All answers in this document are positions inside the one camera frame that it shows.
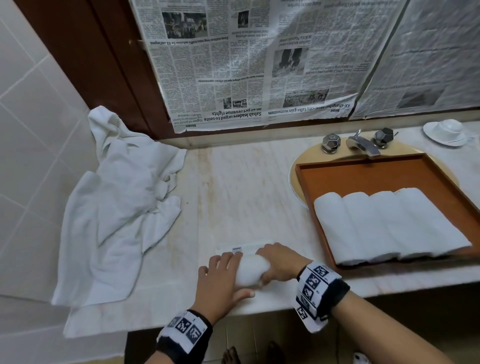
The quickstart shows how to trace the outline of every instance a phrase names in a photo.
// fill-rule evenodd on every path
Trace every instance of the right hand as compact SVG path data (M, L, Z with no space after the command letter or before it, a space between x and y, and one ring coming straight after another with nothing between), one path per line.
M270 262L270 269L261 277L263 285L272 280L285 282L296 279L302 268L312 262L311 259L305 258L280 243L267 244L258 249L257 254Z

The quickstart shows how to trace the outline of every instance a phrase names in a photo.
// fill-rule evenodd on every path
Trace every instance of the white saucer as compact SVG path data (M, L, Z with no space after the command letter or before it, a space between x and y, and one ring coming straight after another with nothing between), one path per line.
M459 140L454 142L444 142L443 140L437 139L432 133L432 129L438 124L437 121L428 122L423 126L423 132L427 137L436 141L437 143L443 144L444 146L464 146L467 143L467 136L462 132L460 134Z

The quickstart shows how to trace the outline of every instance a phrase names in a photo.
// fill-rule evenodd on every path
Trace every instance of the hand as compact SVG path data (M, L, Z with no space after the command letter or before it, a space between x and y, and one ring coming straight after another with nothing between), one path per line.
M208 268L198 268L197 294L192 310L205 316L212 325L230 312L241 300L252 298L255 291L235 291L235 277L242 253L223 253L210 258Z
M270 262L270 269L262 275L262 284L272 280L285 282L296 279L302 268L312 260L280 243L267 244L257 250L257 254Z

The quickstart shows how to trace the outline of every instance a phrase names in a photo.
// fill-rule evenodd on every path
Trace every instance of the left hand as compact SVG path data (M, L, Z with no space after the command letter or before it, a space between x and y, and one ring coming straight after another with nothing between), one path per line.
M230 312L241 300L252 298L255 291L235 291L235 277L242 253L223 253L210 258L208 268L198 268L197 293L192 310L205 316L212 325Z

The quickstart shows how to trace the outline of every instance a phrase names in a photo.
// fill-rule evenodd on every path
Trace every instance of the white cup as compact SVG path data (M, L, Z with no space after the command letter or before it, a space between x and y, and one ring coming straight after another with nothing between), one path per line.
M453 142L460 139L462 130L461 122L455 119L447 119L432 128L432 135L442 142Z

